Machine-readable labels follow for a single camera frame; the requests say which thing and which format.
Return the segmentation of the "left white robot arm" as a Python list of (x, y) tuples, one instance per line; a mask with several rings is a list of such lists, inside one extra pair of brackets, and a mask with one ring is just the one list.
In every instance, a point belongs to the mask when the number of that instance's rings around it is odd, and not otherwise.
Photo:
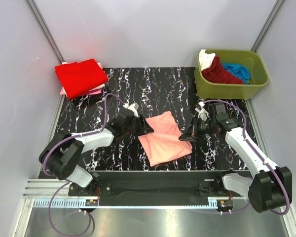
[(58, 180), (67, 180), (79, 186), (87, 196), (95, 193), (97, 178), (78, 165), (81, 155), (100, 147), (108, 147), (125, 136), (142, 136), (153, 133), (153, 128), (142, 116), (112, 119), (103, 129), (84, 133), (58, 132), (41, 152), (38, 160), (44, 172)]

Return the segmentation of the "salmon pink t-shirt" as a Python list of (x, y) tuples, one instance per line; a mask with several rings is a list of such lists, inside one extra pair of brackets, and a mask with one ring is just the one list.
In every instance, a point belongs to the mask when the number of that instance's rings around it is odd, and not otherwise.
[(170, 111), (146, 121), (154, 132), (139, 136), (138, 139), (150, 166), (167, 163), (192, 153), (190, 142), (179, 140), (181, 133)]

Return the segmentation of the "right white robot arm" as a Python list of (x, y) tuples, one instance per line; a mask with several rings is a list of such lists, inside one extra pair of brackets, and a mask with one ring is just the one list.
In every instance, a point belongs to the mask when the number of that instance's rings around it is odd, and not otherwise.
[(247, 178), (234, 171), (222, 173), (214, 183), (214, 190), (218, 195), (237, 193), (247, 198), (258, 213), (274, 212), (280, 207), (285, 207), (281, 215), (288, 213), (292, 203), (292, 173), (287, 167), (280, 167), (269, 159), (247, 135), (244, 126), (234, 118), (202, 121), (193, 117), (179, 140), (196, 142), (207, 134), (223, 136), (251, 174)]

